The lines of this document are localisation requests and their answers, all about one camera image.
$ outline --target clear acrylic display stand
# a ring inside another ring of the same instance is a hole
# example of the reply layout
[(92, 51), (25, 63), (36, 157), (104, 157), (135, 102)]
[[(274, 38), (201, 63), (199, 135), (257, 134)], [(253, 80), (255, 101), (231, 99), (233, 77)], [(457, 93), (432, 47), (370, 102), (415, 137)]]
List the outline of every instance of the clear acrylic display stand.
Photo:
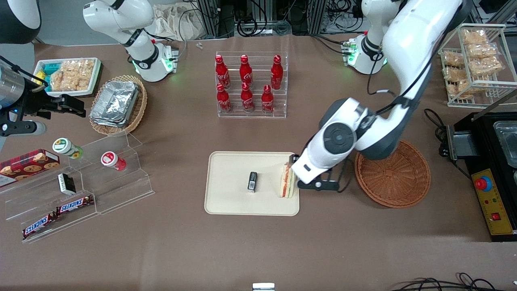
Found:
[[(62, 159), (62, 167), (52, 174), (36, 175), (29, 181), (3, 191), (6, 198), (6, 219), (21, 224), (21, 229), (45, 215), (84, 196), (93, 195), (95, 204), (65, 212), (56, 221), (40, 228), (23, 242), (34, 242), (50, 234), (73, 226), (96, 215), (106, 214), (154, 193), (149, 175), (140, 167), (135, 148), (142, 145), (131, 134), (121, 132), (82, 146), (79, 159)], [(127, 165), (123, 171), (103, 166), (100, 157), (107, 151), (115, 152)], [(59, 191), (57, 175), (73, 177), (76, 194), (69, 196)]]
[[(287, 71), (289, 68), (289, 58), (287, 52), (217, 52), (223, 57), (224, 63), (230, 71), (230, 88), (226, 91), (230, 96), (232, 103), (232, 112), (223, 113), (217, 103), (217, 114), (220, 118), (272, 118), (284, 119), (287, 117)], [(248, 55), (249, 64), (253, 69), (253, 102), (255, 110), (252, 113), (244, 112), (242, 107), (242, 100), (240, 99), (240, 92), (242, 91), (240, 81), (240, 56)], [(271, 85), (271, 66), (273, 65), (273, 57), (279, 54), (282, 56), (282, 67), (284, 75), (282, 78), (282, 86), (279, 90), (271, 90), (273, 93), (273, 113), (264, 113), (262, 111), (262, 93), (264, 85)], [(214, 73), (216, 85), (218, 83), (217, 74)]]

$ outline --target wicker basket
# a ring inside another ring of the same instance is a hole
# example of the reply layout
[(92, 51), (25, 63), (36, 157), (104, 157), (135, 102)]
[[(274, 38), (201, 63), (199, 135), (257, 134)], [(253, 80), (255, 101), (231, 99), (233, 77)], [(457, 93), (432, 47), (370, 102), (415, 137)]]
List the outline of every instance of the wicker basket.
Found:
[[(121, 132), (122, 130), (125, 130), (128, 133), (130, 133), (138, 126), (138, 124), (142, 120), (142, 117), (144, 116), (145, 107), (147, 106), (147, 92), (145, 92), (144, 84), (142, 84), (142, 81), (140, 81), (138, 78), (136, 78), (134, 76), (127, 76), (127, 75), (118, 76), (118, 77), (111, 79), (108, 82), (111, 82), (111, 81), (122, 81), (122, 82), (131, 81), (131, 82), (134, 82), (135, 84), (138, 84), (138, 87), (139, 87), (138, 96), (137, 96), (137, 100), (134, 104), (131, 116), (129, 118), (129, 123), (126, 127), (114, 127), (114, 126), (100, 125), (100, 124), (93, 122), (93, 120), (91, 120), (91, 119), (90, 119), (90, 123), (92, 124), (92, 127), (95, 129), (95, 131), (98, 133), (101, 133), (101, 134), (112, 135), (112, 134)], [(102, 90), (104, 89), (104, 87), (106, 86), (106, 84), (108, 82), (106, 82), (104, 85), (102, 85), (102, 87), (99, 89), (99, 91), (97, 91), (97, 95), (95, 95), (95, 99), (92, 104), (92, 108), (95, 106), (95, 103), (99, 99), (100, 93), (102, 92)]]
[(401, 140), (386, 159), (371, 161), (361, 154), (355, 160), (361, 188), (376, 202), (392, 207), (411, 207), (422, 201), (431, 186), (431, 172), (422, 154)]

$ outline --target jar lid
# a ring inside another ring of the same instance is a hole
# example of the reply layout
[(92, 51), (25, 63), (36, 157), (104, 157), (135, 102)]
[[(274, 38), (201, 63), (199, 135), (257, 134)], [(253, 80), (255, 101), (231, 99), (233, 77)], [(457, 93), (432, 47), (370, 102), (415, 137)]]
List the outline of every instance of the jar lid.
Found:
[(117, 161), (118, 156), (114, 152), (105, 152), (100, 158), (100, 162), (107, 167), (114, 166), (117, 163)]
[(52, 149), (58, 154), (64, 154), (68, 152), (72, 148), (72, 143), (68, 140), (68, 138), (58, 138), (52, 144)]

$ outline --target snickers logo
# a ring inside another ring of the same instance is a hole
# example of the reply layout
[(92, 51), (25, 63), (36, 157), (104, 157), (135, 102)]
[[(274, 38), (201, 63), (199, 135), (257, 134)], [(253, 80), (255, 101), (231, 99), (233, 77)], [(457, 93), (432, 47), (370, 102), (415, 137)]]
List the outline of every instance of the snickers logo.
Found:
[(70, 210), (72, 210), (72, 209), (82, 205), (83, 204), (83, 200), (84, 200), (84, 198), (81, 198), (81, 199), (76, 200), (74, 202), (70, 202), (68, 204), (65, 204), (65, 205), (63, 205), (63, 206), (61, 206), (59, 208), (59, 212), (61, 213), (61, 212), (65, 212), (65, 211), (70, 211)]
[(35, 231), (36, 229), (42, 227), (47, 222), (49, 222), (49, 216), (48, 215), (43, 217), (42, 219), (36, 221), (35, 223), (29, 225), (29, 227), (25, 229), (25, 235), (28, 235), (31, 232)]

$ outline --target cookie box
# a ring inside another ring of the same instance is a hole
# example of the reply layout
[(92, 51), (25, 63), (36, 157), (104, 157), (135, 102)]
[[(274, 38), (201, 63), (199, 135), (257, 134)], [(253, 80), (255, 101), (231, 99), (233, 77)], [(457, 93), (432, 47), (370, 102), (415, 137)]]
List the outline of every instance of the cookie box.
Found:
[(32, 151), (0, 164), (0, 187), (59, 167), (59, 157), (44, 149)]

